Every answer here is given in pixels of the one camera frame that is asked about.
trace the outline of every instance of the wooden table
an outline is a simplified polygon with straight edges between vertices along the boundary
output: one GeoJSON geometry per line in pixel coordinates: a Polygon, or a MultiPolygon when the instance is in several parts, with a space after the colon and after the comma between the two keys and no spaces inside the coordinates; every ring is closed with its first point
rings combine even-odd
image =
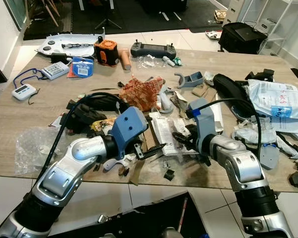
{"type": "MultiPolygon", "coordinates": [[[[13,84],[10,84],[0,96],[0,176],[16,176],[14,173],[15,140],[20,133],[32,126],[45,127],[49,125],[58,115],[66,111],[69,99],[74,99],[77,95],[88,93],[96,88],[116,88],[117,82],[127,83],[132,74],[142,81],[147,80],[150,76],[159,75],[166,80],[169,87],[174,88],[178,85],[178,76],[174,76],[175,72],[189,75],[196,71],[202,73],[210,71],[214,74],[222,73],[233,80],[244,80],[250,71],[259,72],[264,68],[269,68],[275,71],[274,78],[277,82],[291,83],[298,87],[297,78],[285,62],[278,57],[188,50],[178,50],[178,56],[184,64],[180,68],[170,66],[154,69],[137,68],[137,62],[133,61],[132,71],[123,70],[120,64],[117,67],[95,64],[94,75],[90,78],[68,79],[66,76],[62,76],[53,81],[28,80],[32,86],[41,88],[39,94],[32,99],[35,103],[30,106],[27,101],[19,102],[11,96],[13,84]]],[[[25,69],[43,68],[49,64],[49,58],[36,55],[25,69]]],[[[189,102],[197,99],[191,90],[190,88],[180,90],[189,102]]],[[[111,92],[117,93],[118,90],[111,90],[111,92]]],[[[236,124],[236,119],[225,105],[222,105],[222,114],[225,134],[230,135],[236,124]]],[[[84,180],[127,183],[134,165],[131,165],[131,171],[127,177],[118,176],[118,167],[115,166],[107,173],[104,173],[102,168],[98,172],[89,171],[84,180]]],[[[265,171],[265,174],[272,189],[298,192],[298,188],[291,186],[288,182],[288,176],[295,171],[293,160],[280,153],[277,167],[265,171]]],[[[22,177],[35,178],[36,176],[37,174],[26,174],[22,177]]],[[[193,159],[183,159],[182,157],[146,159],[139,184],[231,188],[225,170],[215,161],[212,161],[212,165],[207,167],[193,159]],[[166,169],[162,167],[164,160],[175,171],[172,181],[163,178],[166,172],[166,169]]]]}

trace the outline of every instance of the red patterned wrapper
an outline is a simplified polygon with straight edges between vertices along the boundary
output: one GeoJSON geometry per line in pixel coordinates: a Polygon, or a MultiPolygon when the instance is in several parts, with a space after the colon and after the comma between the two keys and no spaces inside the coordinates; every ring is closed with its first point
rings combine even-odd
{"type": "Polygon", "coordinates": [[[156,107],[157,94],[163,85],[161,77],[142,83],[135,77],[130,80],[119,94],[121,99],[126,99],[131,106],[139,108],[142,112],[150,111],[156,107]]]}

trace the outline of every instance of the black bag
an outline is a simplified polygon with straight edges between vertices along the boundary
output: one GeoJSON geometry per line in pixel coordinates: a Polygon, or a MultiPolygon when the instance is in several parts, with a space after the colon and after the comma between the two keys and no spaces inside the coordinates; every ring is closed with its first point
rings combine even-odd
{"type": "MultiPolygon", "coordinates": [[[[245,90],[229,77],[218,73],[214,76],[213,82],[214,88],[220,93],[222,98],[238,98],[250,102],[245,90]]],[[[246,107],[243,102],[229,104],[232,106],[230,107],[231,111],[240,120],[244,120],[253,115],[253,111],[246,107]]]]}
{"type": "Polygon", "coordinates": [[[266,35],[255,31],[252,27],[245,23],[234,22],[223,26],[223,31],[219,44],[222,48],[226,49],[228,52],[232,53],[243,53],[243,54],[254,54],[256,55],[260,44],[267,38],[266,35]],[[255,39],[244,40],[236,30],[247,29],[255,39]]]}

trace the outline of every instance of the blue lanyard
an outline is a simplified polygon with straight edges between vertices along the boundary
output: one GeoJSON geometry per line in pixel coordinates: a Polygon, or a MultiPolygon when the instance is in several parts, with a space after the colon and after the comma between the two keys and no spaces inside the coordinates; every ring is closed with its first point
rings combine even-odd
{"type": "Polygon", "coordinates": [[[42,79],[45,78],[45,76],[44,76],[44,74],[43,74],[42,71],[40,71],[40,70],[38,70],[38,69],[36,69],[36,68],[31,68],[31,69],[28,69],[28,70],[26,70],[25,72],[19,74],[17,77],[14,78],[14,80],[13,80],[13,84],[14,84],[14,87],[15,87],[15,88],[17,88],[17,86],[16,86],[16,84],[15,84],[15,80],[16,80],[18,77],[24,75],[25,73],[27,73],[27,72],[29,72],[29,71],[32,71],[33,73],[40,72],[42,76],[39,77],[39,76],[37,76],[37,75],[32,75],[32,76],[26,77],[26,78],[24,78],[24,79],[22,79],[22,80],[20,81],[20,84],[21,84],[21,85],[23,85],[23,81],[24,81],[24,80],[29,79],[29,78],[36,77],[38,80],[42,80],[42,79]]]}

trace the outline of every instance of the robotic arm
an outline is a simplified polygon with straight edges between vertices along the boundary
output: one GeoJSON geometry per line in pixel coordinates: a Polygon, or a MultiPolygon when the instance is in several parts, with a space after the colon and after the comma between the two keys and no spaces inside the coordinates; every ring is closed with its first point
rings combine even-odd
{"type": "Polygon", "coordinates": [[[0,238],[47,237],[97,157],[124,158],[129,143],[147,128],[143,113],[129,107],[115,120],[111,135],[72,142],[65,156],[44,172],[21,205],[3,222],[0,238]]]}
{"type": "MultiPolygon", "coordinates": [[[[197,123],[197,130],[192,130],[191,137],[185,138],[181,134],[174,134],[174,137],[187,148],[193,148],[201,155],[210,155],[225,168],[247,233],[261,238],[293,238],[256,156],[241,142],[216,135],[211,109],[198,110],[205,103],[201,98],[189,105],[197,123]]],[[[47,237],[52,224],[78,189],[83,175],[93,168],[97,157],[124,158],[129,143],[147,128],[142,112],[130,107],[117,117],[111,136],[72,142],[65,156],[44,172],[21,205],[3,222],[0,238],[47,237]]]]}
{"type": "MultiPolygon", "coordinates": [[[[293,238],[256,156],[240,141],[216,135],[212,110],[199,109],[206,103],[200,98],[189,105],[190,115],[197,123],[195,130],[189,127],[193,136],[185,138],[177,132],[173,136],[188,149],[211,156],[226,170],[242,212],[241,220],[246,233],[255,237],[293,238]]],[[[208,158],[205,157],[205,160],[210,165],[208,158]]]]}

